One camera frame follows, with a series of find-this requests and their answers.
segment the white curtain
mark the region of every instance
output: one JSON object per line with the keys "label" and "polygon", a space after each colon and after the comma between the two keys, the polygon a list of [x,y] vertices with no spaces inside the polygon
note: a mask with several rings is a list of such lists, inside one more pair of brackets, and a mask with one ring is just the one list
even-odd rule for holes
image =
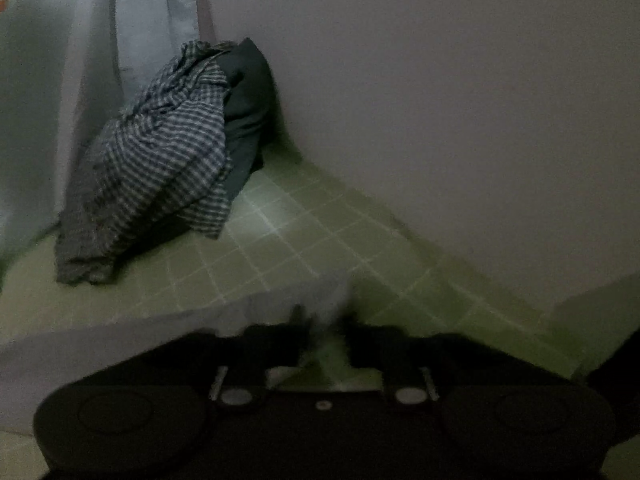
{"label": "white curtain", "polygon": [[196,0],[8,1],[0,12],[0,264],[55,224],[82,146],[197,37]]}

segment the pile of fabric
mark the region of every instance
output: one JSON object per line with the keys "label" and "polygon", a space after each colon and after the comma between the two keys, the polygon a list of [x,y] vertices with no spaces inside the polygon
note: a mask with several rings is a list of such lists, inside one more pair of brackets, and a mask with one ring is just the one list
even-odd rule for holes
{"label": "pile of fabric", "polygon": [[85,150],[66,195],[57,279],[107,283],[136,245],[217,237],[273,135],[275,92],[251,40],[190,41]]}

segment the shower curtain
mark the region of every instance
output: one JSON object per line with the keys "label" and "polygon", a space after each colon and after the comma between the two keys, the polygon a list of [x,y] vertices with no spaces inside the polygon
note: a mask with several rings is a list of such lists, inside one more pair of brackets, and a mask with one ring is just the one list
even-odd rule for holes
{"label": "shower curtain", "polygon": [[2,0],[0,277],[52,227],[78,155],[198,37],[196,0]]}

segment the orange mark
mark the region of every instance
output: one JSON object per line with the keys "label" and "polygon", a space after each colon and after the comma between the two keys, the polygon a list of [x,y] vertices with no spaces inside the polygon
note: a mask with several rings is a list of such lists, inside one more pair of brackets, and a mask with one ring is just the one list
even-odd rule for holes
{"label": "orange mark", "polygon": [[9,7],[9,0],[0,0],[0,12],[7,10]]}

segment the sheer curtain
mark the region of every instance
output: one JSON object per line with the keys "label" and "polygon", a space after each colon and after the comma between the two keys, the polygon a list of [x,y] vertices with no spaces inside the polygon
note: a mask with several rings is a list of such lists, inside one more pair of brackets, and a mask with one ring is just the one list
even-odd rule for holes
{"label": "sheer curtain", "polygon": [[0,269],[55,224],[82,147],[197,37],[196,0],[8,0],[0,12]]}

